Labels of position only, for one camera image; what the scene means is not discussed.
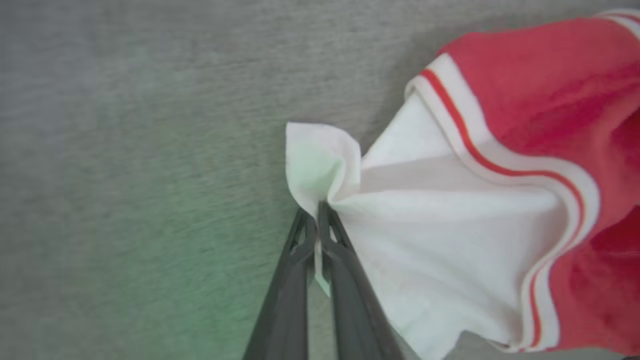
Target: striped trim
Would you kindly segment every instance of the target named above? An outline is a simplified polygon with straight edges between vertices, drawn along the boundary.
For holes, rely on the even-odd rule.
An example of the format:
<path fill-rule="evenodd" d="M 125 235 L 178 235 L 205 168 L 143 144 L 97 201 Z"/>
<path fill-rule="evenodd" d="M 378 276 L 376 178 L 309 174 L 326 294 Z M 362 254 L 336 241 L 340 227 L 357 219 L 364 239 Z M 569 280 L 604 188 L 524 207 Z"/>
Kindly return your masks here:
<path fill-rule="evenodd" d="M 567 208 L 565 232 L 553 249 L 528 272 L 521 289 L 523 332 L 505 351 L 544 350 L 558 344 L 560 325 L 549 287 L 553 262 L 580 243 L 595 224 L 600 208 L 594 180 L 569 161 L 514 153 L 493 136 L 484 113 L 458 66 L 440 55 L 412 80 L 407 94 L 419 93 L 435 115 L 461 161 L 494 183 L 539 185 L 554 191 Z"/>

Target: white trim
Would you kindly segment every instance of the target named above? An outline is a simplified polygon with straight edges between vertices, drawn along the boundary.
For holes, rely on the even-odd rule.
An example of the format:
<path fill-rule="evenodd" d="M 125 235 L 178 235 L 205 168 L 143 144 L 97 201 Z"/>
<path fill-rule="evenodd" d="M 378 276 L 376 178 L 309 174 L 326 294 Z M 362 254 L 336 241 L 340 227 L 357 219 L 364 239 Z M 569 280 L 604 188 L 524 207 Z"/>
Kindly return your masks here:
<path fill-rule="evenodd" d="M 617 16 L 617 15 L 626 15 L 629 17 L 633 17 L 633 18 L 636 18 L 638 22 L 640 22 L 640 10 L 635 10 L 635 9 L 607 10 L 606 12 L 598 13 L 595 16 L 618 23 L 619 25 L 623 26 L 627 30 L 631 31 L 631 33 L 638 40 L 640 40 L 640 23 L 634 22 L 624 16 Z"/>
<path fill-rule="evenodd" d="M 600 209 L 600 196 L 596 183 L 591 176 L 578 165 L 566 160 L 551 157 L 523 156 L 510 151 L 503 146 L 491 133 L 486 125 L 484 113 L 478 99 L 465 81 L 462 73 L 454 60 L 448 54 L 440 55 L 431 65 L 429 70 L 434 72 L 442 85 L 447 90 L 455 107 L 460 112 L 461 117 L 467 127 L 470 139 L 477 151 L 488 161 L 515 171 L 539 171 L 546 170 L 563 176 L 571 182 L 584 199 L 585 214 L 583 226 L 579 225 L 579 205 L 577 198 L 563 183 L 546 176 L 507 176 L 487 169 L 472 157 L 467 151 L 458 128 L 454 123 L 451 114 L 447 111 L 444 103 L 430 85 L 429 81 L 418 76 L 413 79 L 407 87 L 406 94 L 416 91 L 425 100 L 431 111 L 434 113 L 438 123 L 442 126 L 452 148 L 460 157 L 462 162 L 478 175 L 501 184 L 520 184 L 544 186 L 554 191 L 563 201 L 567 214 L 568 223 L 566 231 L 558 240 L 553 249 L 543 256 L 529 271 L 521 291 L 522 301 L 522 339 L 516 343 L 509 344 L 503 350 L 509 352 L 518 351 L 521 348 L 526 350 L 543 350 L 554 347 L 559 342 L 560 325 L 557 319 L 553 298 L 549 287 L 549 272 L 553 262 L 568 249 L 578 244 L 586 237 L 598 218 Z M 529 285 L 535 274 L 536 278 L 535 298 L 538 305 L 538 313 L 541 321 L 541 338 L 538 346 L 531 347 L 534 339 L 534 319 L 531 303 L 529 302 Z"/>
<path fill-rule="evenodd" d="M 607 16 L 607 15 L 617 14 L 617 13 L 637 17 L 638 19 L 640 19 L 640 10 L 636 10 L 636 9 L 611 9 L 605 12 L 597 13 L 595 16 L 598 16 L 598 17 Z"/>
<path fill-rule="evenodd" d="M 626 28 L 627 30 L 631 31 L 631 33 L 638 39 L 640 40 L 640 24 L 629 20 L 625 17 L 622 16 L 614 16 L 614 15 L 606 15 L 606 16 L 601 16 L 601 18 L 603 19 L 607 19 L 607 20 L 611 20 L 614 21 L 616 23 L 618 23 L 619 25 L 622 25 L 624 28 Z"/>

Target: gray carpet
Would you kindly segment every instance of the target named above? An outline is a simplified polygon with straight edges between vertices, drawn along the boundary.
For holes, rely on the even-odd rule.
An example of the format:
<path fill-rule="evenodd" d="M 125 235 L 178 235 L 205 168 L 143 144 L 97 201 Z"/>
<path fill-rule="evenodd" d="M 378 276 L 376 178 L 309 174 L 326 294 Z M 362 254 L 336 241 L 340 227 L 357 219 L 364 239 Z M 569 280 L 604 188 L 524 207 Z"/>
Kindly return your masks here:
<path fill-rule="evenodd" d="M 296 210 L 288 120 L 366 148 L 448 41 L 633 4 L 2 1 L 0 359 L 239 359 Z M 511 358 L 571 356 L 618 358 Z"/>

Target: white cloth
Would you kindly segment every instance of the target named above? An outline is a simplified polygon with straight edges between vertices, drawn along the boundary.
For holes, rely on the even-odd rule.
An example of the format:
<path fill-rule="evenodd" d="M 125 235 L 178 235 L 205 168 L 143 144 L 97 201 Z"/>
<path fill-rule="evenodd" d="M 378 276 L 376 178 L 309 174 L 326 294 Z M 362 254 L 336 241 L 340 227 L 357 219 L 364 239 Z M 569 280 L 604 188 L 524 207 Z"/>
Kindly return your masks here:
<path fill-rule="evenodd" d="M 422 359 L 443 358 L 464 330 L 519 337 L 523 276 L 566 222 L 552 192 L 477 177 L 417 95 L 363 158 L 344 131 L 300 123 L 287 125 L 286 156 L 293 197 L 314 216 L 321 200 L 339 213 L 390 323 Z"/>

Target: red stripe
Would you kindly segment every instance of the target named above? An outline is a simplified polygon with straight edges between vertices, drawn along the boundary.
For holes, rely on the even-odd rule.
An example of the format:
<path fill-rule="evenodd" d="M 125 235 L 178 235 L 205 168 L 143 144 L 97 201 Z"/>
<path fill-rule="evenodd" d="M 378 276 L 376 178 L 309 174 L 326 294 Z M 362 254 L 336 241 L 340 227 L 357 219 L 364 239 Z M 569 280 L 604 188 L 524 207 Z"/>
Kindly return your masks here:
<path fill-rule="evenodd" d="M 454 123 L 456 124 L 456 127 L 458 128 L 458 133 L 460 134 L 460 136 L 462 137 L 462 142 L 465 144 L 465 147 L 467 148 L 467 151 L 469 152 L 469 154 L 471 156 L 473 156 L 473 158 L 482 166 L 484 166 L 485 168 L 496 172 L 498 174 L 502 174 L 502 175 L 506 175 L 506 176 L 546 176 L 546 177 L 551 177 L 552 179 L 555 179 L 557 181 L 559 181 L 560 183 L 562 183 L 563 185 L 565 185 L 569 191 L 571 191 L 571 193 L 573 194 L 573 196 L 577 199 L 578 201 L 578 207 L 579 207 L 579 217 L 578 217 L 578 227 L 576 228 L 575 232 L 572 234 L 572 238 L 571 240 L 563 247 L 562 251 L 566 250 L 569 246 L 571 246 L 571 244 L 575 241 L 575 239 L 577 238 L 578 232 L 579 230 L 582 228 L 582 226 L 584 225 L 584 200 L 582 199 L 582 196 L 580 195 L 580 192 L 578 191 L 577 187 L 571 182 L 569 181 L 567 178 L 565 178 L 564 176 L 552 172 L 552 171 L 546 171 L 546 170 L 531 170 L 531 171 L 522 171 L 522 170 L 511 170 L 508 168 L 504 168 L 501 167 L 497 164 L 492 163 L 491 161 L 489 161 L 488 159 L 486 159 L 475 147 L 473 141 L 471 140 L 471 136 L 469 135 L 469 131 L 467 129 L 467 126 L 465 124 L 465 121 L 462 118 L 462 115 L 460 115 L 460 112 L 458 111 L 456 105 L 453 103 L 453 100 L 449 97 L 449 94 L 447 93 L 447 90 L 445 89 L 445 87 L 443 86 L 443 84 L 440 82 L 440 79 L 438 79 L 438 76 L 431 70 L 429 69 L 425 69 L 423 70 L 420 75 L 424 78 L 426 78 L 430 83 L 431 86 L 433 87 L 433 89 L 435 90 L 435 92 L 438 94 L 438 96 L 440 97 L 440 100 L 443 102 L 444 106 L 447 108 L 447 111 L 449 112 L 449 115 L 451 115 L 451 118 L 453 119 Z M 538 344 L 540 343 L 540 339 L 541 339 L 541 320 L 540 320 L 540 312 L 538 310 L 538 305 L 536 304 L 536 297 L 535 297 L 535 282 L 536 282 L 536 278 L 538 277 L 538 272 L 536 272 L 533 275 L 533 278 L 531 280 L 531 283 L 529 285 L 529 301 L 531 302 L 531 308 L 532 308 L 532 313 L 533 313 L 533 326 L 534 326 L 534 337 L 533 337 L 533 341 L 531 343 L 530 347 L 536 347 L 538 346 Z"/>

